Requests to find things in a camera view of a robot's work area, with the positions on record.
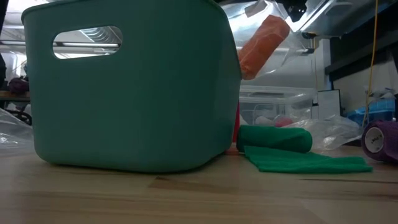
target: plastic bin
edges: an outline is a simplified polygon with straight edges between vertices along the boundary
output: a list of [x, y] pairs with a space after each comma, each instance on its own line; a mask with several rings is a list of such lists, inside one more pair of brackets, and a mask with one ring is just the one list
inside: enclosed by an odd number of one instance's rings
[[274, 86], [241, 86], [240, 113], [250, 125], [284, 115], [293, 122], [310, 119], [316, 90]]
[[[383, 120], [392, 121], [396, 112], [395, 99], [377, 100], [369, 105], [369, 121]], [[362, 126], [365, 115], [365, 107], [351, 111], [346, 117]]]
[[[35, 150], [45, 161], [172, 172], [230, 147], [241, 71], [214, 1], [57, 1], [22, 20]], [[123, 34], [115, 54], [54, 55], [57, 34], [108, 25]]]

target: table surface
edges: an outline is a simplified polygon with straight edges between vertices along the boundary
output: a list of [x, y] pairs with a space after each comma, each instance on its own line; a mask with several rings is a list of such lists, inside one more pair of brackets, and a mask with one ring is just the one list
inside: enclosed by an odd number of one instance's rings
[[[321, 153], [364, 156], [357, 147]], [[195, 171], [147, 175], [0, 149], [0, 223], [393, 223], [398, 167], [367, 160], [373, 173], [261, 173], [243, 156], [220, 156]]]
[[30, 93], [24, 93], [20, 95], [12, 94], [10, 91], [0, 90], [1, 101], [23, 101], [30, 102]]

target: purple tape roll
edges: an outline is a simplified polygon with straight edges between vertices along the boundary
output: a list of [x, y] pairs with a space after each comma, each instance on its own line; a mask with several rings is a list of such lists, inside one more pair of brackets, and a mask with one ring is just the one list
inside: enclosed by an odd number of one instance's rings
[[398, 163], [398, 123], [375, 121], [362, 135], [362, 148], [370, 158]]

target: green felt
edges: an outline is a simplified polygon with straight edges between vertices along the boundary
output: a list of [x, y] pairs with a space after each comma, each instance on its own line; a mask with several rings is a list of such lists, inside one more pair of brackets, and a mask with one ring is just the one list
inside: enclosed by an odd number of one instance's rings
[[312, 136], [302, 128], [242, 125], [236, 146], [240, 152], [244, 146], [258, 146], [306, 153], [311, 150]]
[[346, 174], [371, 172], [361, 157], [332, 158], [314, 153], [297, 153], [266, 147], [245, 146], [246, 157], [261, 172], [291, 174]]

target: rolled green fabric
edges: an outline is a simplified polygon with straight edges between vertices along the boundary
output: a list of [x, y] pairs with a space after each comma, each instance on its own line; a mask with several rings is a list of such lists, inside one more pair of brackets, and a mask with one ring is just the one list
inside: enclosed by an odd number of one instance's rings
[[312, 136], [302, 128], [242, 125], [238, 132], [236, 147], [240, 152], [244, 152], [244, 146], [307, 153], [312, 147]]

